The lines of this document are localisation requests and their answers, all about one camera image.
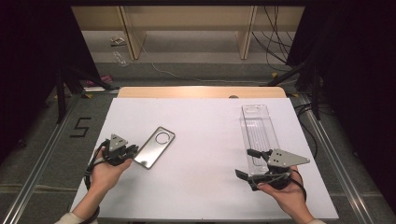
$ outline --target aluminum rail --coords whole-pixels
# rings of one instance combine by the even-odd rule
[[[300,101],[302,104],[310,103],[306,94],[300,94],[300,96]],[[330,164],[332,165],[332,168],[337,175],[338,181],[340,182],[340,185],[343,188],[344,193],[348,198],[349,203],[352,206],[352,209],[355,212],[359,223],[374,223],[373,218],[363,198],[361,197],[358,189],[355,187],[351,178],[349,177],[344,164],[338,157],[338,154],[335,151],[334,146],[332,145],[332,141],[326,134],[320,120],[317,120],[311,111],[308,111],[307,113],[308,118],[311,121],[312,126],[314,127],[315,133],[317,134],[320,143],[323,145],[323,149],[326,152],[327,158],[329,159]]]
[[[55,129],[52,132],[51,137],[49,138],[49,141],[47,142],[43,152],[41,153],[40,157],[37,160],[37,163],[35,164],[35,167],[33,168],[32,172],[29,174],[29,177],[23,184],[18,196],[16,197],[12,205],[9,207],[9,210],[7,212],[6,218],[3,221],[3,224],[16,224],[20,220],[23,210],[28,204],[33,194],[33,191],[35,190],[35,186],[38,180],[40,179],[40,177],[42,176],[52,156],[52,153],[55,150],[60,137],[62,136],[64,127],[67,124],[67,119],[69,118],[71,112],[73,111],[73,108],[76,106],[78,99],[79,99],[78,95],[72,96],[69,108],[64,116],[64,119],[62,120],[61,123],[56,124]]]

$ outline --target finger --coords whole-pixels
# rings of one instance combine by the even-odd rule
[[[257,188],[271,196],[273,196],[277,191],[277,189],[274,189],[271,185],[262,182],[257,185]]]
[[[291,172],[291,178],[294,179],[294,180],[296,180],[296,181],[299,182],[300,184],[303,184],[303,179],[302,179],[302,177],[301,177],[301,174],[300,174],[300,173],[297,173],[297,172],[299,172],[297,166],[291,166],[290,169],[292,170],[292,172]]]
[[[131,166],[131,163],[132,163],[132,159],[128,159],[125,162],[123,162],[122,164],[120,164],[119,167],[121,168],[122,171],[124,171]]]
[[[106,147],[101,147],[101,148],[99,149],[99,153],[96,155],[96,159],[103,158],[102,153],[103,153],[103,151],[105,151],[105,148],[106,148]]]

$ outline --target cable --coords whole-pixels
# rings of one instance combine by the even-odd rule
[[[281,44],[281,45],[283,45],[283,46],[285,46],[285,47],[291,48],[290,45],[287,45],[287,44],[280,43],[280,42],[277,42],[277,41],[275,41],[275,40],[272,40],[268,35],[266,35],[266,34],[264,33],[264,31],[262,31],[262,35],[263,35],[265,38],[271,40],[271,41],[274,42],[274,43]]]
[[[151,60],[151,57],[150,57],[149,53],[146,51],[146,49],[143,47],[143,45],[139,41],[137,41],[137,42],[139,43],[139,45],[142,48],[142,50],[146,53],[146,55]],[[163,71],[163,70],[157,68],[152,60],[151,60],[151,65],[154,68],[154,70],[156,70],[157,72],[165,73],[165,74],[168,74],[168,75],[170,75],[172,77],[176,77],[176,78],[180,78],[180,79],[191,79],[191,80],[201,81],[201,82],[254,83],[254,84],[267,84],[268,83],[268,82],[260,82],[260,81],[231,81],[231,80],[223,80],[223,79],[200,79],[200,78],[196,78],[196,77],[181,77],[181,76],[177,76],[177,75],[175,75],[175,74],[173,74],[173,73],[171,73],[169,71]]]

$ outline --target wrist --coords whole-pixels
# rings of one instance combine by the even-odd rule
[[[315,219],[307,207],[299,210],[298,213],[290,214],[290,216],[298,224],[306,224]]]
[[[89,193],[95,195],[106,195],[108,191],[109,188],[106,188],[104,186],[96,186],[96,185],[91,185],[90,189],[88,190]]]

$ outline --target clear plastic container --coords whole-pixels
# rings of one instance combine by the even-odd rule
[[[279,148],[276,133],[266,105],[242,105],[240,118],[245,149],[269,151]],[[264,175],[268,166],[263,158],[253,158],[247,154],[250,175]]]

